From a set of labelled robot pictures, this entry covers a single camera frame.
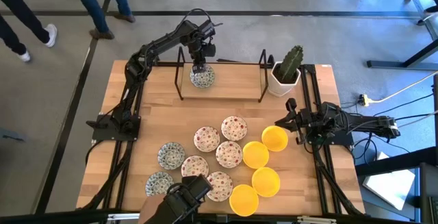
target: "small bowl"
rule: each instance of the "small bowl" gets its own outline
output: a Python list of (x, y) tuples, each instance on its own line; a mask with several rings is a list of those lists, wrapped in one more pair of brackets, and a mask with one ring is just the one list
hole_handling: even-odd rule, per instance
[(261, 141), (270, 151), (282, 151), (286, 148), (289, 138), (285, 130), (276, 125), (268, 126), (261, 134)]
[(242, 148), (233, 141), (223, 142), (216, 149), (216, 159), (226, 169), (237, 167), (242, 157)]
[(200, 174), (203, 174), (205, 177), (207, 177), (208, 163), (199, 155), (192, 155), (183, 162), (183, 165), (181, 166), (181, 174), (183, 177), (193, 175), (198, 176)]
[(207, 180), (213, 186), (213, 190), (207, 193), (207, 197), (213, 201), (227, 200), (233, 191), (233, 180), (224, 172), (214, 172), (207, 177)]
[(253, 141), (244, 146), (244, 162), (252, 169), (264, 167), (269, 160), (268, 148), (261, 142)]
[(273, 197), (280, 190), (280, 176), (268, 167), (257, 169), (251, 179), (254, 190), (262, 197)]
[(158, 151), (158, 164), (163, 169), (177, 169), (183, 164), (185, 157), (184, 148), (177, 142), (168, 142)]
[(193, 137), (194, 146), (202, 152), (215, 150), (220, 143), (218, 130), (210, 126), (199, 128)]
[(249, 185), (241, 184), (236, 186), (230, 196), (230, 207), (239, 216), (250, 216), (259, 207), (259, 196)]
[(173, 178), (170, 174), (156, 172), (152, 174), (146, 182), (146, 186), (144, 187), (146, 190), (146, 196), (150, 197), (157, 194), (166, 194), (169, 187), (173, 184)]
[(226, 117), (220, 126), (224, 137), (230, 141), (239, 141), (246, 136), (248, 126), (243, 118), (238, 116)]
[(206, 64), (205, 72), (203, 73), (193, 73), (193, 69), (190, 70), (190, 81), (191, 83), (198, 88), (208, 88), (214, 82), (214, 71), (213, 68)]

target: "yellow cup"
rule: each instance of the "yellow cup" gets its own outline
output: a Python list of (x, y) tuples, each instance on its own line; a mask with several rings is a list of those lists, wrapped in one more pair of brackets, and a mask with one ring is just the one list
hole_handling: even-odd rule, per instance
[(262, 197), (272, 197), (280, 190), (280, 177), (273, 169), (257, 169), (252, 178), (254, 190)]
[(233, 189), (229, 202), (234, 213), (246, 217), (254, 214), (259, 207), (259, 196), (254, 188), (241, 184)]
[(289, 138), (285, 130), (276, 125), (268, 126), (261, 134), (261, 141), (270, 151), (282, 151), (287, 146)]
[(243, 152), (245, 164), (252, 169), (259, 169), (268, 163), (269, 151), (261, 142), (252, 141), (247, 143)]

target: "wooden table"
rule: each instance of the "wooden table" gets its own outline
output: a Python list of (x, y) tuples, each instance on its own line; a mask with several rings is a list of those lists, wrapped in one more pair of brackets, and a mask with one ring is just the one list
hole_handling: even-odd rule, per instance
[[(113, 108), (120, 100), (125, 84), (124, 66), (127, 61), (114, 62), (109, 83), (103, 100), (102, 112)], [(330, 65), (316, 65), (318, 85), (322, 101), (339, 104), (335, 78)], [(134, 143), (127, 177), (123, 210), (139, 211), (146, 199), (144, 186), (149, 176), (157, 171), (170, 173), (176, 182), (181, 181), (180, 169), (167, 171), (158, 165), (157, 152), (167, 142), (179, 142), (184, 146), (186, 156), (201, 155), (209, 163), (210, 173), (224, 171), (233, 179), (235, 186), (251, 185), (250, 179), (254, 172), (244, 163), (234, 169), (221, 167), (215, 159), (215, 153), (203, 153), (196, 149), (193, 143), (194, 132), (205, 125), (215, 127), (220, 131), (222, 120), (231, 115), (243, 117), (248, 123), (248, 134), (238, 143), (243, 146), (254, 140), (261, 140), (261, 132), (275, 121), (283, 118), (287, 111), (285, 101), (293, 97), (298, 108), (304, 108), (301, 81), (288, 95), (278, 98), (266, 93), (263, 101), (226, 100), (226, 99), (184, 99), (180, 100), (174, 85), (174, 67), (155, 67), (145, 84), (140, 115), (141, 130), (138, 141)], [(313, 102), (313, 90), (309, 86)], [(295, 143), (296, 133), (289, 133), (289, 144), (281, 152), (270, 152), (267, 164), (278, 172), (281, 178), (281, 189), (272, 198), (259, 198), (259, 208), (256, 214), (290, 214), (319, 215), (321, 214), (320, 199), (313, 156), (307, 153), (303, 146)], [(110, 170), (114, 141), (105, 141), (90, 154), (77, 207), (86, 205), (97, 193), (107, 179)], [(337, 183), (355, 207), (364, 212), (361, 193), (355, 166), (350, 153), (344, 147), (331, 146), (333, 166)], [(329, 185), (325, 182), (328, 209), (333, 210), (333, 201)], [(118, 181), (114, 184), (110, 207), (115, 206)], [(199, 212), (230, 213), (228, 201), (216, 203), (207, 198)]]

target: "cactus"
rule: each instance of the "cactus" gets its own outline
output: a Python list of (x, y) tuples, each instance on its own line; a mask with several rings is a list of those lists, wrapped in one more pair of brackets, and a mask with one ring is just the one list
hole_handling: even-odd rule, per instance
[(296, 69), (302, 62), (302, 47), (300, 45), (295, 46), (289, 51), (283, 63), (281, 63), (280, 69), (277, 71), (276, 77), (282, 84), (291, 84), (295, 81)]

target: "concrete floor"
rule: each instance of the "concrete floor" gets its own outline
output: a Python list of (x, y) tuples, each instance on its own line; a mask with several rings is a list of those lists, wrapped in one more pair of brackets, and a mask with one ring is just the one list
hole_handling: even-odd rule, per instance
[[(25, 0), (33, 10), (83, 10), (79, 0)], [(129, 0), (132, 10), (289, 10), (289, 11), (408, 11), (412, 2), (404, 0)], [(109, 11), (116, 10), (114, 0)], [(47, 49), (15, 17), (5, 16), (33, 56), (23, 64), (0, 44), (0, 127), (27, 137), (26, 142), (0, 138), (0, 216), (27, 214), (32, 211), (42, 177), (47, 169), (58, 132), (67, 111), (72, 91), (90, 45), (88, 30), (93, 28), (88, 16), (40, 16), (43, 24), (55, 23), (59, 38)], [(193, 17), (194, 22), (203, 22)], [(255, 62), (262, 49), (282, 60), (294, 45), (302, 45), (305, 63), (332, 64), (342, 102), (354, 101), (360, 93), (380, 99), (421, 79), (425, 71), (368, 69), (366, 60), (404, 61), (431, 42), (425, 27), (417, 19), (344, 18), (344, 17), (266, 17), (213, 16), (217, 28), (214, 42), (216, 58)], [(83, 90), (77, 115), (68, 139), (48, 211), (75, 208), (80, 189), (85, 154), (90, 147), (92, 130), (85, 121), (95, 119), (100, 110), (113, 60), (127, 59), (139, 47), (169, 32), (180, 16), (138, 16), (135, 24), (107, 17), (116, 39), (98, 42)], [(175, 60), (177, 49), (162, 60)], [(428, 61), (436, 61), (433, 55)], [(413, 87), (390, 101), (360, 108), (373, 115), (398, 104), (431, 93), (432, 80)], [(389, 112), (395, 117), (433, 111), (433, 99)], [(434, 123), (426, 119), (403, 127), (402, 136), (392, 143), (415, 151), (435, 142)], [(362, 134), (355, 134), (359, 139)], [(403, 150), (377, 141), (378, 150), (389, 155)]]

